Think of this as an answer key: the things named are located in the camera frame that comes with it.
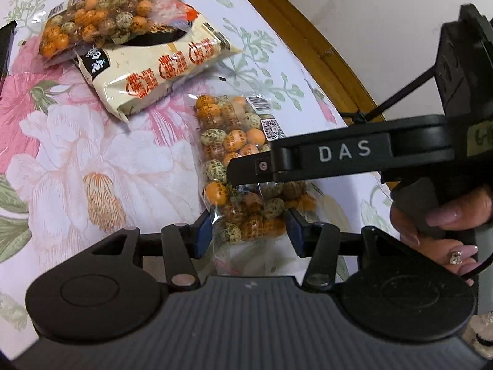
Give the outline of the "clear bag coated peanuts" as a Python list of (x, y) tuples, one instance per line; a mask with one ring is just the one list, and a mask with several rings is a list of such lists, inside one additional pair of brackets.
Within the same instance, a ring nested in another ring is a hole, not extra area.
[(123, 45), (145, 34), (181, 36), (195, 18), (184, 0), (67, 0), (42, 16), (39, 55), (48, 62), (93, 45)]

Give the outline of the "plain black snack packet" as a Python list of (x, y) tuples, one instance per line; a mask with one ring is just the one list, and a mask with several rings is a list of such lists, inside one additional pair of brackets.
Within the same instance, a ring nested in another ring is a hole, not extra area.
[(13, 47), (13, 39), (17, 27), (16, 21), (11, 21), (0, 28), (0, 91), (8, 74), (8, 63)]

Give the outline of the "floral bed sheet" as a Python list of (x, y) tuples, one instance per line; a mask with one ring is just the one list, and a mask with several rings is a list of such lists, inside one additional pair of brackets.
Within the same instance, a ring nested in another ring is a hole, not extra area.
[(72, 62), (39, 63), (39, 16), (67, 0), (1, 0), (17, 23), (1, 98), (1, 349), (37, 335), (27, 288), (39, 275), (126, 225), (159, 231), (202, 211), (193, 148), (200, 94), (268, 98), (287, 135), (343, 126), (320, 86), (248, 0), (187, 0), (240, 49), (121, 122)]

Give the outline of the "cream orange snack packet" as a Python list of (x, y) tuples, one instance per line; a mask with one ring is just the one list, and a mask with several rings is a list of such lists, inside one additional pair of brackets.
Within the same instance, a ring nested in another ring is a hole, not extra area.
[(190, 30), (144, 34), (124, 45), (93, 47), (75, 59), (105, 110), (129, 121), (174, 88), (241, 50), (191, 5), (185, 5)]

